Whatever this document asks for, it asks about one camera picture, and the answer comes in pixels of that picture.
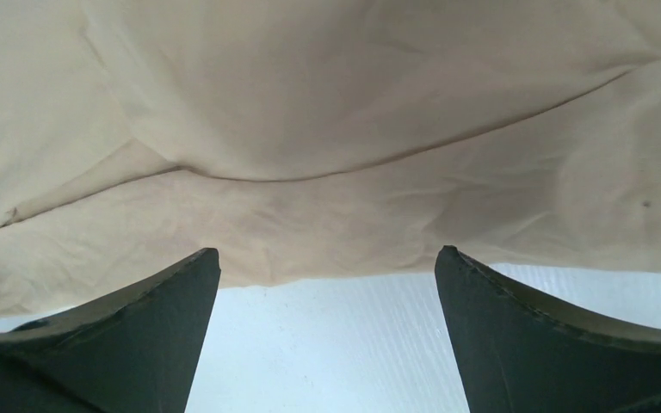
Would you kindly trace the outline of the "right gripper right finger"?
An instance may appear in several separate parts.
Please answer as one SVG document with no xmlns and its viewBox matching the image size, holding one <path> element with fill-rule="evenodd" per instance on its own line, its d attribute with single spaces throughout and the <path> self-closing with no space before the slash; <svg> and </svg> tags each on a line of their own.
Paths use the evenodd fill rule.
<svg viewBox="0 0 661 413">
<path fill-rule="evenodd" d="M 661 329 L 441 249 L 436 286 L 472 412 L 661 412 Z"/>
</svg>

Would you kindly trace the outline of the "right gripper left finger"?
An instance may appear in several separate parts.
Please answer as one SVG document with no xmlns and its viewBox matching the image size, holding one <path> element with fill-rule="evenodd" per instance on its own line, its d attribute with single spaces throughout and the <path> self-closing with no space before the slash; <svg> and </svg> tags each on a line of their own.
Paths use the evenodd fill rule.
<svg viewBox="0 0 661 413">
<path fill-rule="evenodd" d="M 219 253 L 199 250 L 68 311 L 0 332 L 0 412 L 183 412 Z"/>
</svg>

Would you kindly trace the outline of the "beige t shirt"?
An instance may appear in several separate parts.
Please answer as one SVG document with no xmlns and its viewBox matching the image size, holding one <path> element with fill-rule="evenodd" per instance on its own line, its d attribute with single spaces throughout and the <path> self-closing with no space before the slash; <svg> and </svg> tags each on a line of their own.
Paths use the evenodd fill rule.
<svg viewBox="0 0 661 413">
<path fill-rule="evenodd" d="M 0 317 L 445 245 L 661 273 L 661 1 L 0 1 Z"/>
</svg>

